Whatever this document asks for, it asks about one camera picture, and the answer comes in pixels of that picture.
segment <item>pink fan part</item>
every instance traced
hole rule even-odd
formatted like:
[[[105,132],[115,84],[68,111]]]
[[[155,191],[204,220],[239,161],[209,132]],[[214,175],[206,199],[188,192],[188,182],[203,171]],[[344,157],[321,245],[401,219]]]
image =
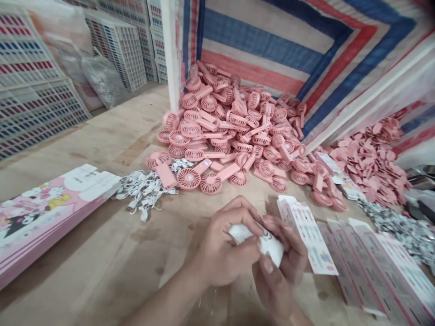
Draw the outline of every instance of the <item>pink fan part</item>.
[[[214,148],[214,150],[216,152],[222,152],[222,153],[225,153],[225,155],[228,155],[229,153],[231,153],[231,146],[228,144],[223,145],[223,146],[216,146]]]
[[[239,167],[242,167],[242,166],[245,165],[245,163],[248,160],[248,158],[249,158],[249,154],[248,153],[241,152],[241,153],[237,154],[237,156],[236,156],[236,164]]]
[[[259,103],[260,103],[260,94],[255,91],[252,92],[249,95],[249,99],[247,103],[248,109],[255,110],[258,107]]]
[[[286,192],[288,189],[287,182],[280,177],[272,177],[272,183],[270,185],[276,192]]]
[[[234,142],[232,143],[232,146],[234,147],[234,149],[241,152],[250,153],[252,151],[252,145],[242,144],[240,142]]]
[[[292,171],[292,173],[290,173],[290,179],[294,182],[297,183],[298,185],[305,185],[308,182],[308,176],[304,173],[299,173],[297,171]]]
[[[248,110],[248,116],[251,116],[257,121],[259,121],[262,117],[261,113],[255,110]]]
[[[183,136],[180,130],[175,130],[169,134],[169,141],[174,146],[183,147],[189,143],[190,138]]]
[[[174,131],[180,124],[180,118],[174,112],[167,112],[163,116],[163,127],[167,131]]]
[[[284,160],[280,160],[278,162],[278,167],[281,170],[286,171],[286,172],[289,172],[293,168],[293,166],[291,165],[291,162],[286,162]]]
[[[145,165],[155,171],[155,168],[161,164],[169,164],[171,162],[171,155],[166,151],[155,151],[149,153],[145,158]]]
[[[172,144],[168,147],[168,152],[173,158],[183,158],[186,150],[186,147],[178,147]]]
[[[254,169],[254,172],[252,174],[257,178],[266,181],[268,184],[271,184],[273,182],[272,177],[265,177],[264,175],[261,174],[261,172],[257,168]]]
[[[199,104],[199,100],[213,91],[211,86],[205,86],[196,93],[187,93],[181,99],[181,105],[185,109],[193,109]]]
[[[223,158],[225,153],[221,152],[204,152],[197,149],[188,149],[184,153],[184,157],[188,161],[201,161],[205,158]]]
[[[166,130],[160,131],[157,134],[157,139],[165,146],[169,146],[171,142],[169,141],[169,132]]]
[[[248,183],[248,175],[244,171],[236,172],[230,177],[230,183],[237,188],[246,186]]]
[[[218,101],[213,96],[206,95],[201,99],[201,106],[204,111],[212,113],[218,108]]]
[[[211,165],[212,161],[205,159],[194,168],[184,168],[180,170],[177,174],[179,187],[184,190],[193,190],[198,187],[201,181],[201,174],[211,167]]]
[[[181,126],[181,134],[188,138],[194,138],[201,135],[201,127],[194,123],[186,123]]]
[[[305,103],[301,103],[298,105],[298,114],[300,117],[300,127],[303,128],[305,125],[305,112],[307,111],[307,105]]]
[[[178,185],[171,169],[167,164],[160,164],[155,167],[155,171],[162,182],[163,187],[168,190]]]
[[[346,205],[346,203],[342,199],[340,199],[338,197],[334,197],[334,198],[331,198],[331,201],[332,201],[331,208],[334,211],[345,212],[348,210],[348,206]]]
[[[201,178],[199,186],[204,193],[212,195],[221,190],[223,181],[227,180],[230,176],[237,173],[239,170],[240,167],[237,164],[233,163],[217,174],[205,174]]]
[[[332,205],[332,200],[321,192],[311,192],[311,198],[317,206],[329,207]]]
[[[298,107],[299,103],[300,103],[300,101],[298,99],[294,98],[294,99],[290,100],[289,106],[296,108],[296,107]]]
[[[265,159],[271,161],[272,163],[278,163],[282,158],[279,152],[272,146],[267,146],[263,150],[263,156]]]

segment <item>clear plastic bag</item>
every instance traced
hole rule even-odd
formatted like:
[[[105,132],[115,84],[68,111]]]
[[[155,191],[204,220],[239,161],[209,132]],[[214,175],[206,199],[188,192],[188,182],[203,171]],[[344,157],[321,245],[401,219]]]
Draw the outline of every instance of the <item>clear plastic bag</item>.
[[[102,56],[82,58],[82,69],[87,81],[108,109],[126,101],[127,90],[115,66]]]

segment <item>cartoon character print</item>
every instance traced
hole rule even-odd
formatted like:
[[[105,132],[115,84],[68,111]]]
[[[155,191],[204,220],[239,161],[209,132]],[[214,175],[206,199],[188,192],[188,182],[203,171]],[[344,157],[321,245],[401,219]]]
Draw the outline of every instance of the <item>cartoon character print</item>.
[[[39,210],[34,210],[33,212],[24,215],[8,218],[7,221],[9,223],[9,226],[7,229],[1,232],[1,234],[3,235],[2,238],[7,238],[8,236],[14,234],[15,232],[24,228],[26,225],[29,225],[30,223],[36,221],[41,215],[42,213]]]

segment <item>plastic storage crate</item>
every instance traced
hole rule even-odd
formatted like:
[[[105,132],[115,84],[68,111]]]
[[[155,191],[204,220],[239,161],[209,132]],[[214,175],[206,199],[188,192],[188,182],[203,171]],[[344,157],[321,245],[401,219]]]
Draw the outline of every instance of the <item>plastic storage crate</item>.
[[[148,8],[145,0],[96,0],[97,7],[137,27],[148,28]]]
[[[0,6],[0,86],[65,77],[36,31],[27,10]]]
[[[159,76],[159,83],[165,84],[168,82],[168,70],[166,68],[166,63],[159,60],[155,61],[157,67],[157,75]]]
[[[163,33],[162,10],[160,0],[148,0],[148,13],[150,15],[151,28]]]
[[[144,63],[145,63],[146,78],[149,81],[158,82],[159,79],[157,77],[157,69],[155,67],[154,59],[150,57],[144,57]]]
[[[154,58],[153,41],[151,38],[151,32],[149,28],[138,27],[140,49],[144,57]]]
[[[161,32],[151,30],[151,35],[153,37],[154,54],[155,58],[161,62],[166,62],[164,57],[164,37]]]
[[[69,78],[0,91],[0,160],[92,118]]]
[[[146,84],[137,28],[104,12],[84,9],[92,44],[111,61],[124,87],[133,92]]]

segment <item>wooden surface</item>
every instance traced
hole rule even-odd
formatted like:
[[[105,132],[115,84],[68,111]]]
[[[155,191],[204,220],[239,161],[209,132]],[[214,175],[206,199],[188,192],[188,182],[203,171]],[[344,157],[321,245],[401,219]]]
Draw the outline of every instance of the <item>wooden surface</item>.
[[[120,176],[143,169],[160,147],[166,86],[103,113],[35,148],[0,163],[0,201],[84,163]],[[60,240],[0,292],[0,325],[117,325],[163,285],[191,256],[210,216],[238,194],[261,214],[278,214],[277,193],[249,175],[247,187],[226,182],[218,195],[180,192],[161,200],[143,224],[129,215],[129,201],[109,201]],[[288,194],[306,201],[319,220],[369,221],[347,202],[346,213],[313,205],[310,187],[289,181]],[[371,315],[346,307],[334,277],[305,273],[297,298],[315,325],[379,325]],[[251,272],[223,288],[211,288],[195,305],[188,325],[267,325]]]

